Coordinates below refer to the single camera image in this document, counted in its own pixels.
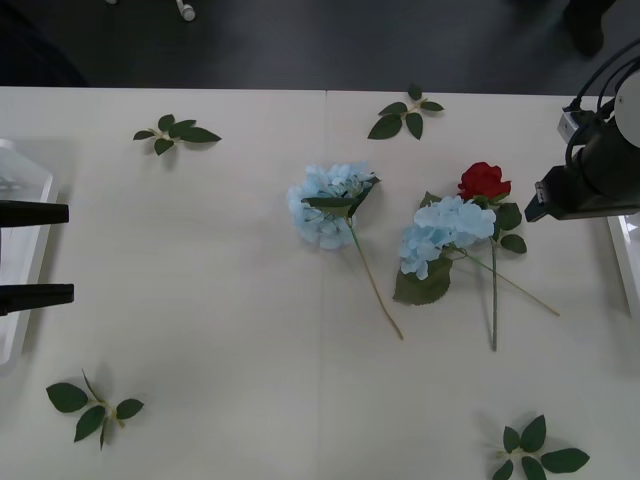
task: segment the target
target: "blue hydrangea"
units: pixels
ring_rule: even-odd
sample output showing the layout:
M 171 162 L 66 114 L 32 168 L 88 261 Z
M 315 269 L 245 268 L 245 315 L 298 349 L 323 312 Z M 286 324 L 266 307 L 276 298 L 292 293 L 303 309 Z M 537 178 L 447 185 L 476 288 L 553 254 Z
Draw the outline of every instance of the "blue hydrangea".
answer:
M 496 215 L 456 196 L 421 208 L 413 221 L 402 235 L 400 270 L 405 274 L 415 273 L 424 280 L 429 276 L 427 262 L 437 259 L 442 247 L 453 243 L 464 248 L 493 235 Z
M 307 167 L 307 178 L 302 186 L 291 187 L 288 195 L 293 225 L 302 238 L 328 250 L 353 242 L 343 218 L 322 213 L 302 200 L 314 197 L 356 198 L 371 186 L 369 180 L 375 176 L 365 171 L 366 163 L 334 165 L 328 171 L 318 165 Z

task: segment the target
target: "black cable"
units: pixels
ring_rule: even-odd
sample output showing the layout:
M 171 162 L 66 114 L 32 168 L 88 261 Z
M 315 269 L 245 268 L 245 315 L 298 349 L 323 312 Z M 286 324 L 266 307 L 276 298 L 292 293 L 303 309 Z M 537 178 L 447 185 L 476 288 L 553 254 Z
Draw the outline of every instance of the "black cable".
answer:
M 578 92 L 578 95 L 576 96 L 576 98 L 574 98 L 573 101 L 569 104 L 569 106 L 566 107 L 565 111 L 579 110 L 580 109 L 580 104 L 582 102 L 582 97 L 584 97 L 584 95 L 587 93 L 587 90 L 589 90 L 589 87 L 591 87 L 591 85 L 593 85 L 593 82 L 595 82 L 596 79 L 600 75 L 602 75 L 602 73 L 613 64 L 613 62 L 618 60 L 622 55 L 624 55 L 625 53 L 627 53 L 629 50 L 631 50 L 633 47 L 635 47 L 637 45 L 640 45 L 640 38 L 637 38 L 633 42 L 631 42 L 631 43 L 627 44 L 626 46 L 622 47 L 611 58 L 609 58 L 609 60 L 604 62 L 600 66 L 600 68 L 598 68 L 598 70 L 596 70 L 596 72 L 593 75 L 591 75 L 591 78 L 587 81 L 587 83 L 584 84 L 584 86 L 582 87 L 580 92 Z
M 602 97 L 604 97 L 605 94 L 605 90 L 607 89 L 607 87 L 609 86 L 609 83 L 611 83 L 611 80 L 613 80 L 616 75 L 618 75 L 622 70 L 624 70 L 625 68 L 627 68 L 629 65 L 631 65 L 632 63 L 637 63 L 640 61 L 640 55 L 638 55 L 637 57 L 632 58 L 631 60 L 629 60 L 628 62 L 623 63 L 620 68 L 618 68 L 615 72 L 613 72 L 613 74 L 607 79 L 607 81 L 604 84 L 604 87 L 602 87 L 602 90 L 600 90 L 600 96 L 598 96 L 598 109 L 597 111 L 600 110 L 600 108 L 602 107 Z

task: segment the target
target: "artificial leaf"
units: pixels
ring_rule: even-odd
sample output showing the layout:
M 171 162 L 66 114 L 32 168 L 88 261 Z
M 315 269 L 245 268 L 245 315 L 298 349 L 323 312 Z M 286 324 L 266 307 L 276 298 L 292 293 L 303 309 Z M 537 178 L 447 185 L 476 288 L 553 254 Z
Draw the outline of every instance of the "artificial leaf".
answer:
M 508 193 L 501 193 L 500 195 L 496 195 L 495 197 L 490 198 L 490 199 L 489 199 L 489 203 L 490 203 L 491 205 L 497 205 L 497 204 L 498 204 L 498 202 L 500 202 L 500 201 L 504 200 L 504 199 L 505 199 L 505 198 L 507 198 L 508 196 L 509 196 L 509 194 L 508 194 Z
M 510 250 L 515 253 L 523 254 L 527 253 L 527 244 L 524 242 L 524 238 L 520 235 L 510 234 L 505 235 L 500 240 L 500 245 L 507 250 Z
M 380 183 L 380 179 L 378 177 L 372 177 L 369 180 L 367 180 L 367 182 L 369 182 L 371 186 L 365 188 L 362 191 L 362 193 L 356 197 L 355 199 L 356 201 L 353 203 L 353 205 L 351 205 L 351 208 L 349 208 L 349 211 L 347 212 L 347 216 L 349 218 L 355 215 L 356 210 L 362 204 L 362 202 L 364 202 L 365 198 L 367 198 L 367 195 L 369 195 L 369 192 L 371 192 L 371 190 L 377 183 Z
M 158 140 L 156 140 L 156 143 L 153 144 L 153 148 L 158 155 L 162 155 L 171 147 L 173 147 L 173 140 L 166 140 L 164 138 L 159 138 Z
M 104 399 L 101 398 L 93 389 L 93 387 L 91 387 L 91 384 L 89 383 L 89 380 L 87 379 L 87 376 L 84 374 L 84 369 L 82 370 L 82 376 L 84 377 L 84 383 L 87 384 L 87 388 L 89 389 L 89 391 L 91 392 L 91 395 L 93 395 L 93 397 L 98 400 L 99 402 L 104 402 Z
M 527 480 L 547 480 L 542 465 L 535 458 L 522 457 L 522 469 Z
M 441 112 L 444 110 L 444 107 L 436 102 L 422 102 L 420 104 L 420 108 L 426 110 L 427 112 Z
M 407 106 L 404 102 L 392 103 L 391 105 L 384 107 L 378 115 L 389 115 L 390 113 L 394 113 L 396 115 L 407 113 Z
M 221 138 L 215 133 L 200 127 L 191 127 L 185 130 L 180 135 L 180 138 L 185 142 L 191 143 L 209 143 L 221 140 Z
M 489 198 L 486 195 L 476 195 L 473 197 L 473 203 L 478 205 L 483 210 L 486 210 L 489 206 Z
M 171 128 L 171 125 L 176 123 L 176 119 L 173 115 L 165 115 L 158 120 L 158 128 L 161 132 L 166 132 Z
M 537 452 L 544 445 L 546 436 L 547 422 L 544 419 L 544 415 L 540 415 L 527 425 L 527 428 L 522 432 L 520 447 L 527 453 Z
M 449 273 L 453 262 L 442 256 L 428 262 L 429 276 L 424 280 L 416 277 L 415 273 L 402 273 L 396 276 L 396 291 L 393 299 L 407 305 L 427 305 L 439 300 L 449 290 L 451 278 Z
M 386 138 L 395 137 L 402 128 L 402 119 L 400 115 L 385 115 L 376 122 L 369 132 L 369 139 L 384 140 Z
M 416 85 L 415 83 L 412 83 L 411 85 L 409 85 L 407 93 L 409 93 L 409 96 L 412 100 L 420 100 L 422 98 L 422 87 Z
M 513 452 L 520 446 L 520 435 L 511 427 L 504 427 L 502 443 L 507 453 Z
M 74 442 L 79 442 L 95 432 L 104 420 L 106 410 L 102 405 L 96 405 L 84 412 L 76 424 L 76 436 Z
M 334 215 L 336 217 L 346 217 L 349 215 L 349 210 L 358 201 L 358 199 L 343 197 L 315 197 L 303 198 L 302 201 L 323 213 Z
M 139 132 L 136 132 L 136 134 L 133 136 L 133 139 L 144 140 L 145 138 L 151 138 L 151 137 L 155 137 L 153 132 L 150 132 L 149 130 L 140 130 Z
M 47 387 L 47 395 L 56 410 L 62 413 L 77 412 L 89 401 L 84 391 L 70 383 L 56 383 Z
M 420 140 L 422 137 L 422 115 L 419 113 L 410 113 L 407 115 L 404 120 L 407 122 L 407 127 L 411 132 L 411 135 Z
M 507 460 L 504 462 L 496 473 L 493 474 L 493 480 L 509 480 L 511 478 L 511 474 L 513 473 L 513 462 L 511 460 Z
M 496 223 L 502 230 L 513 230 L 522 222 L 522 213 L 516 203 L 503 203 L 496 211 Z
M 120 420 L 128 420 L 142 410 L 142 407 L 144 407 L 144 403 L 135 398 L 123 400 L 120 405 L 116 407 L 116 416 Z
M 100 430 L 100 450 L 102 450 L 102 446 L 104 445 L 104 434 L 107 430 L 107 423 L 109 423 L 109 419 L 105 417 L 102 421 L 102 430 Z
M 442 198 L 437 195 L 432 195 L 429 192 L 424 192 L 424 198 L 420 202 L 420 208 L 428 207 L 434 202 L 439 202 Z
M 182 120 L 181 122 L 174 123 L 169 128 L 169 136 L 171 138 L 180 138 L 186 130 L 193 127 L 195 124 L 195 120 Z
M 573 473 L 584 467 L 589 455 L 578 448 L 565 448 L 545 453 L 540 460 L 542 466 L 552 473 Z

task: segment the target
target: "shoe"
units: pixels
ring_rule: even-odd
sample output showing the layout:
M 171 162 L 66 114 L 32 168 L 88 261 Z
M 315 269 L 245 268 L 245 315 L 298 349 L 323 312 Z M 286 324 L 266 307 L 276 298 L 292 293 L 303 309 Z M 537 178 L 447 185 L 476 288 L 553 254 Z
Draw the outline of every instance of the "shoe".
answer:
M 580 53 L 593 57 L 604 45 L 601 17 L 586 19 L 572 8 L 573 2 L 564 10 L 564 25 Z

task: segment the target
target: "dark carpet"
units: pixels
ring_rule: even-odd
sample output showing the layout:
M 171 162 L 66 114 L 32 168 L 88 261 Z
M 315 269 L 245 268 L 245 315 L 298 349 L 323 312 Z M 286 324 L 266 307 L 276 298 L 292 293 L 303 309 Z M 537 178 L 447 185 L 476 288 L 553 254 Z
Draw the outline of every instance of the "dark carpet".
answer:
M 640 1 L 576 52 L 568 0 L 9 0 L 94 87 L 575 94 L 640 36 Z

